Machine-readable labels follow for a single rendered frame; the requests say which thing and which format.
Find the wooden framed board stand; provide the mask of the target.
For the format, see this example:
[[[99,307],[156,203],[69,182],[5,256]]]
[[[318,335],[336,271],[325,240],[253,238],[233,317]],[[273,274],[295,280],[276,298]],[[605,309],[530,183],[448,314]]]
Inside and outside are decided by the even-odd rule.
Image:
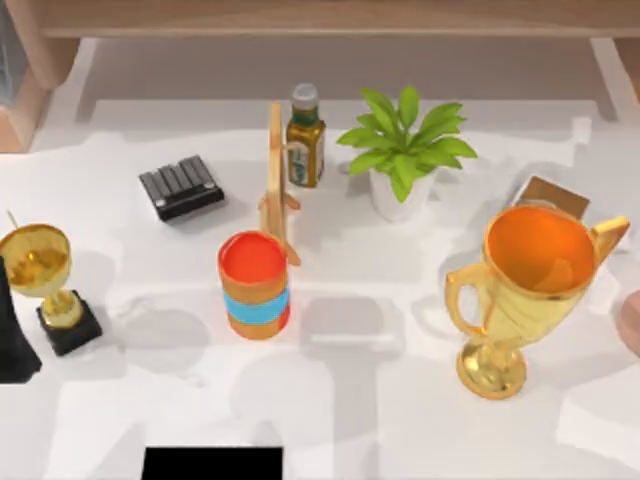
[[[300,209],[300,202],[286,192],[285,153],[281,105],[273,103],[269,115],[267,189],[258,204],[260,230],[274,237],[283,247],[288,263],[300,266],[301,259],[287,240],[287,208]]]

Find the orange can with blue band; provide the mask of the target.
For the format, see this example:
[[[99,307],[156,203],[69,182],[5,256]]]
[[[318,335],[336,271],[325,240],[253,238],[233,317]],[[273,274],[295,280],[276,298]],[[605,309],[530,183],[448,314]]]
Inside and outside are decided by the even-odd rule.
[[[288,262],[274,237],[250,230],[220,247],[217,266],[231,328],[250,340],[281,332],[290,316]]]

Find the olive green bottle grey cap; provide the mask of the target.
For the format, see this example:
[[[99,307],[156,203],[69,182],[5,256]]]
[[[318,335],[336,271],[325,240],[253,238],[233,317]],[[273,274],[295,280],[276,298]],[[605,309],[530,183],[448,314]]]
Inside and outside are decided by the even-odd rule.
[[[286,129],[289,181],[316,188],[324,172],[326,123],[319,116],[319,93],[311,83],[298,84],[291,97]]]

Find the green plant in white pot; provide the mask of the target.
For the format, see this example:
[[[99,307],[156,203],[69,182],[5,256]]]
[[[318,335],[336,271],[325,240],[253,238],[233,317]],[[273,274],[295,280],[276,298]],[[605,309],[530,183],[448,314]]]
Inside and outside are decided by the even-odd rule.
[[[463,105],[447,102],[419,115],[420,96],[405,86],[396,101],[364,87],[361,95],[369,112],[337,143],[358,149],[348,174],[369,176],[374,208],[386,220],[398,222],[416,216],[424,207],[442,168],[461,169],[462,158],[476,151],[460,137]]]

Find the black stapler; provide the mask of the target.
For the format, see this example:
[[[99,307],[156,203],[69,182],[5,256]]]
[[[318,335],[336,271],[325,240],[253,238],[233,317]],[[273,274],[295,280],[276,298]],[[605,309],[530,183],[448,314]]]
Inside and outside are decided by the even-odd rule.
[[[199,155],[138,176],[158,218],[169,222],[226,201],[223,189]]]

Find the brown flat square coaster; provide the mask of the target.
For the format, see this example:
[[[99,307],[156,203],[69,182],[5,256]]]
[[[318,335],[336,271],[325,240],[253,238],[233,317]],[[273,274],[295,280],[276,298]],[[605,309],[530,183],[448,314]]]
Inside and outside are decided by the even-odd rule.
[[[514,193],[509,206],[537,204],[555,208],[581,220],[590,200],[543,177],[532,175]]]

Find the small gold trophy black base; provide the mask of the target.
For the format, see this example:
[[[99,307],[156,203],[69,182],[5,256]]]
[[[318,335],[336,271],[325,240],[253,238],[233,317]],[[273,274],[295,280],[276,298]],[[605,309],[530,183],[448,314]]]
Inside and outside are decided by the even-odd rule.
[[[103,334],[86,300],[65,284],[72,266],[71,244],[59,228],[44,223],[18,225],[0,239],[9,287],[39,298],[36,313],[54,353],[63,357]]]

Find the salmon-coloured rounded object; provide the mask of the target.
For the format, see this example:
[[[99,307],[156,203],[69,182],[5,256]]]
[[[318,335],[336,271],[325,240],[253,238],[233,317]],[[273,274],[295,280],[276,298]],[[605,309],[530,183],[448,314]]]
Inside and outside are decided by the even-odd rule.
[[[617,319],[617,329],[623,343],[640,358],[640,290],[624,300]]]

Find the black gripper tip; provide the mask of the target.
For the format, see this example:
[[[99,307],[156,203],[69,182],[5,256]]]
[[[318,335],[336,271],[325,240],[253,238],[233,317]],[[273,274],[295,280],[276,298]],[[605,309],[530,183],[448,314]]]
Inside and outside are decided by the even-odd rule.
[[[0,384],[25,384],[41,366],[19,324],[4,258],[0,255]]]

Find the wooden cupboard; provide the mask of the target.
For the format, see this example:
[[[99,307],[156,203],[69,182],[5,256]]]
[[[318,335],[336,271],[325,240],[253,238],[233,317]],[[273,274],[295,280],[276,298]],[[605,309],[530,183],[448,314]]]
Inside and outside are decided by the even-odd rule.
[[[51,90],[86,37],[472,35],[640,38],[640,0],[4,0]]]

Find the large gold two-handled trophy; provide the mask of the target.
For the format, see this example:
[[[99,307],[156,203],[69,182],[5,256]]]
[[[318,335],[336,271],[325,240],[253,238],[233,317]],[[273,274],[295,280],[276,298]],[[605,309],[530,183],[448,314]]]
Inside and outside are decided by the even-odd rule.
[[[482,261],[445,278],[451,321],[469,337],[456,360],[461,382],[486,399],[517,394],[527,378],[522,347],[571,313],[629,227],[618,216],[588,228],[540,204],[497,215],[484,236]]]

